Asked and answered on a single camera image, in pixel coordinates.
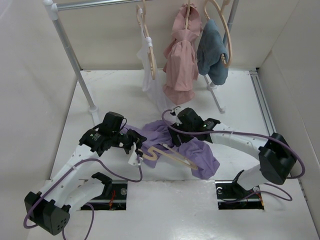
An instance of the clothing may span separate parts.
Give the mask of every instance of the clothing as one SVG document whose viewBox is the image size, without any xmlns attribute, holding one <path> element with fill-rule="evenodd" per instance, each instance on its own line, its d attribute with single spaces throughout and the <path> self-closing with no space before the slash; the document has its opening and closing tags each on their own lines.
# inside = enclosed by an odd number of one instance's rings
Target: clothing
<svg viewBox="0 0 320 240">
<path fill-rule="evenodd" d="M 140 8 L 139 20 L 142 23 L 141 14 L 143 14 L 143 10 Z M 148 58 L 149 47 L 153 46 L 152 39 L 151 37 L 145 37 L 142 24 L 140 25 L 140 27 L 142 47 L 137 53 L 137 57 L 142 61 L 142 65 L 144 68 L 142 91 L 145 92 L 149 99 L 157 106 L 160 113 L 163 113 L 165 110 L 173 109 L 176 105 L 173 104 L 162 91 L 162 83 L 159 77 L 156 60 L 154 60 L 154 68 L 156 69 L 155 79 L 152 79 L 151 67 Z"/>
<path fill-rule="evenodd" d="M 199 47 L 196 52 L 198 69 L 201 75 L 209 75 L 215 85 L 223 85 L 228 77 L 228 68 L 221 60 L 221 54 L 228 61 L 227 50 L 219 33 L 218 26 L 210 19 L 204 27 Z"/>
<path fill-rule="evenodd" d="M 167 58 L 163 71 L 166 73 L 164 93 L 176 105 L 190 101 L 195 93 L 193 80 L 199 76 L 195 41 L 202 31 L 200 15 L 194 4 L 190 6 L 188 29 L 186 29 L 188 5 L 183 4 L 172 27 L 172 42 L 164 50 Z"/>
<path fill-rule="evenodd" d="M 191 141 L 181 144 L 180 147 L 174 146 L 168 127 L 162 120 L 148 123 L 142 129 L 128 125 L 126 125 L 126 128 L 135 130 L 140 135 L 147 138 L 147 140 L 143 142 L 141 148 L 144 153 L 148 154 L 147 150 L 150 147 L 155 146 L 168 154 L 172 154 L 171 151 L 160 145 L 167 144 L 170 148 L 194 162 L 198 166 L 198 169 L 191 169 L 191 172 L 193 176 L 199 179 L 207 180 L 211 178 L 215 175 L 220 166 L 218 160 L 213 156 L 209 145 L 197 138 L 193 138 Z M 158 152 L 155 152 L 155 154 L 158 158 L 161 156 Z M 144 159 L 143 162 L 151 168 L 155 168 L 157 164 L 157 161 L 150 161 L 146 159 Z"/>
</svg>

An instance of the pink shirt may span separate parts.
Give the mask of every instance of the pink shirt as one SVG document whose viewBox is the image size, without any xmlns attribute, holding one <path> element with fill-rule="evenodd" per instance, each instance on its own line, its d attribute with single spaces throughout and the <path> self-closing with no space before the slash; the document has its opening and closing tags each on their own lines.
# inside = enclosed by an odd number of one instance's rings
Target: pink shirt
<svg viewBox="0 0 320 240">
<path fill-rule="evenodd" d="M 202 31 L 201 18 L 196 6 L 191 4 L 186 29 L 187 9 L 187 4 L 180 8 L 172 27 L 173 40 L 164 50 L 167 63 L 163 68 L 166 73 L 163 92 L 176 105 L 186 103 L 195 96 L 193 80 L 197 80 L 199 75 L 195 41 Z"/>
</svg>

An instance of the white table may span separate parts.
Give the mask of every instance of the white table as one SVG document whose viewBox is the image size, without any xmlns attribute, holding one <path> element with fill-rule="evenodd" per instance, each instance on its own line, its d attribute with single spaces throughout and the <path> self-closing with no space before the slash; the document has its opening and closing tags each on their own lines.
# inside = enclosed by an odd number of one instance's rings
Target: white table
<svg viewBox="0 0 320 240">
<path fill-rule="evenodd" d="M 101 120 L 108 111 L 124 115 L 129 125 L 138 128 L 161 119 L 161 114 L 142 92 L 142 70 L 84 71 L 82 74 L 90 85 Z M 166 77 L 163 72 L 160 72 L 160 76 L 163 80 Z M 248 71 L 229 72 L 226 84 L 220 89 L 226 105 L 226 112 L 223 114 L 207 91 L 202 76 L 194 83 L 194 91 L 195 98 L 183 104 L 183 108 L 191 107 L 203 119 L 215 118 L 240 131 L 267 133 Z M 81 136 L 92 126 L 93 120 L 88 114 L 85 96 L 77 85 L 52 177 L 68 161 Z M 218 210 L 214 180 L 232 180 L 240 170 L 251 168 L 258 162 L 253 157 L 226 146 L 211 144 L 210 147 L 220 162 L 220 168 L 212 180 L 199 180 L 192 176 L 189 168 L 165 158 L 158 160 L 156 168 L 143 164 L 144 181 L 128 185 L 127 210 L 97 211 L 88 239 L 318 239 L 297 180 L 288 180 L 283 186 L 292 195 L 292 202 L 263 194 L 264 211 Z M 108 150 L 101 160 L 122 176 L 131 179 L 139 177 L 138 169 L 127 163 L 128 156 L 122 149 Z M 81 179 L 88 179 L 98 171 L 109 176 L 98 164 L 93 164 Z M 261 189 L 277 192 L 268 186 L 261 186 Z M 88 211 L 75 213 L 66 228 L 68 239 L 83 239 L 90 218 L 91 213 Z M 43 239 L 56 240 L 62 237 L 53 237 L 39 227 L 30 231 L 28 240 Z"/>
</svg>

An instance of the beige wall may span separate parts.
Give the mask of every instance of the beige wall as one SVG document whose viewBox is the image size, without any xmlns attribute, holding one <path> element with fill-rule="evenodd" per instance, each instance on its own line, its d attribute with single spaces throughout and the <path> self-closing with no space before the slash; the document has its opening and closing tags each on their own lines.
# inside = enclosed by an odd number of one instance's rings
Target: beige wall
<svg viewBox="0 0 320 240">
<path fill-rule="evenodd" d="M 320 232 L 320 1 L 300 0 L 259 70 L 277 131 L 301 155 L 301 179 Z"/>
<path fill-rule="evenodd" d="M 57 0 L 57 3 L 77 0 Z M 147 1 L 147 27 L 153 40 L 158 66 L 166 62 L 163 50 L 171 40 L 171 29 L 180 6 L 187 0 Z M 198 6 L 203 25 L 204 0 L 191 1 Z M 231 41 L 233 68 L 260 67 L 298 0 L 240 0 L 234 19 Z M 136 2 L 62 11 L 59 13 L 80 65 L 84 69 L 141 69 L 136 57 L 141 47 L 136 19 Z M 231 5 L 226 7 L 229 17 Z M 220 26 L 213 5 L 208 12 Z"/>
<path fill-rule="evenodd" d="M 76 81 L 40 0 L 0 1 L 0 239 L 23 240 L 24 198 L 48 179 Z"/>
</svg>

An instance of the white cloth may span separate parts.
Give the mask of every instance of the white cloth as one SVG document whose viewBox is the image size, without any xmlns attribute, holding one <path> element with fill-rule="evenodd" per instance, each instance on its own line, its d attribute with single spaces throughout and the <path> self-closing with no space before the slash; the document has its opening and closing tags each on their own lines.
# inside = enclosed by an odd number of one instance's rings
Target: white cloth
<svg viewBox="0 0 320 240">
<path fill-rule="evenodd" d="M 157 63 L 154 60 L 154 68 L 155 68 L 155 79 L 152 79 L 151 67 L 148 58 L 149 47 L 152 47 L 152 39 L 151 37 L 145 37 L 144 28 L 142 26 L 142 14 L 143 10 L 139 9 L 139 21 L 141 22 L 141 37 L 142 37 L 142 47 L 140 51 L 136 54 L 137 57 L 142 61 L 144 68 L 144 79 L 142 84 L 142 91 L 147 94 L 149 99 L 157 106 L 158 110 L 162 114 L 165 110 L 173 109 L 176 105 L 171 102 L 171 100 L 165 95 L 163 92 L 163 84 L 159 77 Z"/>
</svg>

